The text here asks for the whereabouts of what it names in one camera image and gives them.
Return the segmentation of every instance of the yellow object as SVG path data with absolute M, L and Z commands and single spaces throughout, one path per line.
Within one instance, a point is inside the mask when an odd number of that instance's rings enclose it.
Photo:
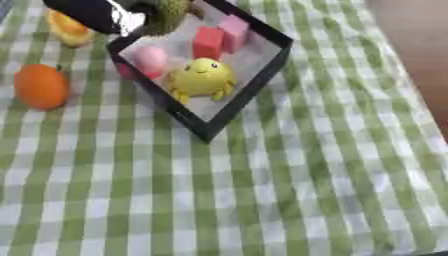
M 48 10 L 47 21 L 50 32 L 69 47 L 82 46 L 93 37 L 91 29 L 53 9 Z
M 220 100 L 233 92 L 236 77 L 232 69 L 208 58 L 191 61 L 184 68 L 170 71 L 163 87 L 170 90 L 175 99 L 186 104 L 190 96 L 211 95 Z

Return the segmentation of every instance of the red cube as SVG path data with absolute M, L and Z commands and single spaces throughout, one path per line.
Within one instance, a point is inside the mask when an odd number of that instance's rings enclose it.
M 193 41 L 194 58 L 221 58 L 224 31 L 219 28 L 199 27 Z

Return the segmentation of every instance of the wooden floor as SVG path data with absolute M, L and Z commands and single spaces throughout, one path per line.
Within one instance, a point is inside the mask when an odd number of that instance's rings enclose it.
M 367 2 L 448 141 L 448 1 Z

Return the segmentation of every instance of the pink cube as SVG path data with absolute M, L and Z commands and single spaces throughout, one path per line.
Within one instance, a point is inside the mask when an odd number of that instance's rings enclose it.
M 235 53 L 246 43 L 249 24 L 231 14 L 226 16 L 218 27 L 224 31 L 223 51 Z
M 210 58 L 219 61 L 224 32 L 218 28 L 201 26 L 193 41 L 194 58 Z

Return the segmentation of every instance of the black box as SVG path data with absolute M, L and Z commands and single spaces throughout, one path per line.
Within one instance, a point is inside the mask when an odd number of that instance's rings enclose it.
M 232 96 L 230 96 L 229 99 L 227 99 L 227 101 L 225 101 L 224 103 L 220 103 L 220 107 L 217 107 L 218 110 L 213 110 L 213 113 L 210 112 L 211 116 L 208 116 L 207 118 L 201 117 L 199 114 L 192 111 L 189 107 L 182 105 L 180 102 L 174 99 L 166 90 L 160 87 L 160 85 L 158 85 L 155 81 L 147 78 L 137 68 L 135 68 L 131 61 L 121 55 L 122 51 L 136 43 L 136 41 L 138 41 L 140 37 L 120 37 L 109 43 L 107 48 L 115 65 L 121 64 L 128 67 L 130 72 L 132 73 L 133 80 L 135 80 L 135 82 L 139 86 L 141 86 L 147 93 L 152 96 L 157 106 L 170 113 L 174 118 L 176 118 L 191 132 L 197 135 L 201 140 L 209 143 L 246 106 L 246 104 L 256 96 L 260 89 L 262 89 L 269 82 L 269 80 L 271 80 L 279 72 L 279 70 L 283 68 L 290 53 L 293 40 L 280 31 L 263 23 L 262 21 L 256 19 L 247 12 L 241 10 L 240 8 L 227 1 L 199 0 L 197 4 L 215 8 L 215 10 L 222 13 L 222 15 L 234 14 L 238 16 L 239 18 L 249 23 L 250 30 L 252 31 L 251 36 L 254 38 L 254 45 L 258 42 L 261 42 L 260 38 L 262 38 L 262 40 L 266 40 L 267 42 L 269 42 L 269 44 L 272 44 L 272 46 L 278 48 L 278 50 L 273 52 L 270 57 L 266 57 L 265 59 L 263 59 L 263 66 L 258 67 L 258 71 L 254 72 L 254 74 L 248 75 L 249 78 L 247 78 L 247 82 L 238 85 L 239 89 L 235 90 L 235 92 L 232 94 Z M 207 14 L 208 13 L 206 11 L 206 18 L 201 22 L 207 22 Z M 216 13 L 210 14 L 210 17 L 212 16 L 215 17 Z M 265 50 L 264 48 L 261 49 L 261 46 L 259 48 L 255 48 L 254 46 L 253 48 L 259 49 L 260 53 Z

